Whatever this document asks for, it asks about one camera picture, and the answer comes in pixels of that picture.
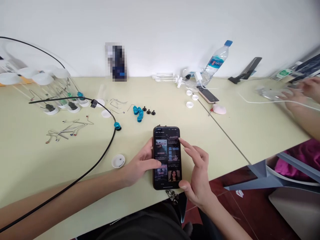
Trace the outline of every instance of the pink clothing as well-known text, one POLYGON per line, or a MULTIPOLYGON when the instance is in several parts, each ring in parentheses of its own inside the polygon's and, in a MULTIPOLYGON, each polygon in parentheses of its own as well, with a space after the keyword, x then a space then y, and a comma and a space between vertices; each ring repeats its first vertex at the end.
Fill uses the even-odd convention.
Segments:
MULTIPOLYGON (((310 139, 284 152, 320 171, 320 143, 317 140, 310 139)), ((294 180, 315 182, 308 175, 299 171, 280 158, 276 164, 275 171, 294 180)))

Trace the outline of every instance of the pink object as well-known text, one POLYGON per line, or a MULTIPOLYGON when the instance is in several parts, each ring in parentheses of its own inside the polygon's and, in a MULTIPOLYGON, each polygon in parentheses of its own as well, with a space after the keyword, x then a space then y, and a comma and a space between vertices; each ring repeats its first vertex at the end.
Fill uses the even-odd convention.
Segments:
MULTIPOLYGON (((320 143, 317 140, 310 139, 284 152, 320 171, 320 143)), ((308 175, 291 166, 281 158, 277 161, 275 171, 285 177, 298 181, 314 182, 308 175)))
POLYGON ((226 113, 227 113, 226 108, 223 107, 223 106, 220 106, 220 105, 217 105, 217 104, 213 104, 213 105, 212 105, 212 108, 213 108, 213 111, 214 111, 215 113, 217 113, 217 114, 223 115, 223 114, 226 114, 226 113))

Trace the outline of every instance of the light green desk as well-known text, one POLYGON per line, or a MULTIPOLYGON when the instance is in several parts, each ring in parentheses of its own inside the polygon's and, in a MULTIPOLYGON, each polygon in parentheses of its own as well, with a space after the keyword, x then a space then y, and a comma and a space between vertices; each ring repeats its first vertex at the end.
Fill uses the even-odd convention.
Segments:
MULTIPOLYGON (((218 88, 210 91, 220 100, 219 104, 227 109, 225 115, 211 114, 213 124, 223 129, 251 164, 310 139, 286 110, 284 103, 247 103, 237 93, 247 101, 268 102, 268 99, 256 93, 256 87, 281 89, 281 84, 271 79, 233 84, 228 79, 213 78, 207 86, 218 88)), ((212 108, 212 104, 203 98, 199 100, 207 111, 212 108)))
MULTIPOLYGON (((159 124, 179 127, 182 138, 209 153, 210 180, 248 164, 219 126, 213 124, 198 101, 193 101, 191 109, 185 106, 192 100, 183 88, 177 89, 172 83, 155 82, 151 78, 129 78, 128 82, 110 82, 105 78, 75 80, 89 98, 96 98, 100 84, 105 83, 108 88, 105 99, 128 101, 121 105, 122 109, 106 105, 118 112, 125 111, 124 114, 114 113, 122 130, 116 132, 106 157, 89 176, 112 170, 111 159, 116 154, 123 154, 129 162, 159 124), (156 115, 145 114, 142 122, 138 123, 132 107, 127 112, 131 104, 146 106, 151 111, 155 110, 156 115)), ((0 100, 3 103, 0 115, 0 207, 77 179, 96 163, 111 139, 114 121, 101 116, 102 108, 86 107, 76 114, 61 110, 48 116, 36 106, 29 105, 10 86, 0 88, 0 100), (80 118, 85 121, 86 115, 95 125, 81 129, 77 137, 45 144, 48 130, 64 129, 67 123, 63 124, 63 120, 80 118)), ((193 166, 192 159, 182 151, 184 179, 190 180, 193 166)), ((37 239, 69 240, 166 198, 164 191, 153 189, 152 171, 148 171, 134 186, 106 196, 37 239)))

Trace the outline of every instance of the hand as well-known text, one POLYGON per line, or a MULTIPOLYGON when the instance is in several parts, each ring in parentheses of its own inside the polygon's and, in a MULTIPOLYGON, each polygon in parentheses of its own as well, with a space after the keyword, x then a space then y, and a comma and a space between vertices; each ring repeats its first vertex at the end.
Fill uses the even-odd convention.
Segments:
MULTIPOLYGON (((278 97, 285 101, 294 101, 302 104, 307 103, 307 97, 303 95, 302 92, 300 92, 298 89, 290 88, 290 91, 293 93, 293 95, 287 92, 282 92, 282 94, 285 95, 285 97, 282 97, 282 96, 278 96, 278 97)), ((290 111, 294 110, 295 108, 301 108, 301 107, 304 108, 304 106, 294 102, 286 102, 286 107, 290 111)))
POLYGON ((191 146, 182 138, 179 138, 179 140, 185 147, 186 153, 192 157, 195 165, 192 171, 191 184, 186 180, 181 180, 179 187, 184 190, 187 198, 194 205, 203 210, 212 204, 212 198, 215 198, 208 179, 209 155, 201 148, 191 146))
POLYGON ((303 94, 320 103, 320 78, 312 77, 302 80, 298 87, 303 90, 303 94))
POLYGON ((153 138, 151 137, 129 164, 119 170, 125 187, 135 184, 147 170, 161 166, 160 161, 152 158, 152 143, 153 138))

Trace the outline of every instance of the forearm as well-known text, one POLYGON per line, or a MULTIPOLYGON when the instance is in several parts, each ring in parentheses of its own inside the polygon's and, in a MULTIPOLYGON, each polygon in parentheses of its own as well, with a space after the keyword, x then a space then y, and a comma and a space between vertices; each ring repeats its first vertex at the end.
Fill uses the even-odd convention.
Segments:
MULTIPOLYGON (((0 228, 37 207, 64 187, 50 189, 0 209, 0 228)), ((0 233, 0 239, 34 239, 64 219, 123 187, 116 171, 79 182, 35 213, 0 233)))
POLYGON ((237 221, 228 213, 221 205, 217 197, 212 194, 210 196, 211 204, 202 207, 201 210, 212 220, 217 226, 225 239, 251 239, 247 232, 237 223, 237 221))
POLYGON ((295 107, 290 111, 296 122, 314 139, 320 141, 320 115, 305 107, 295 107))

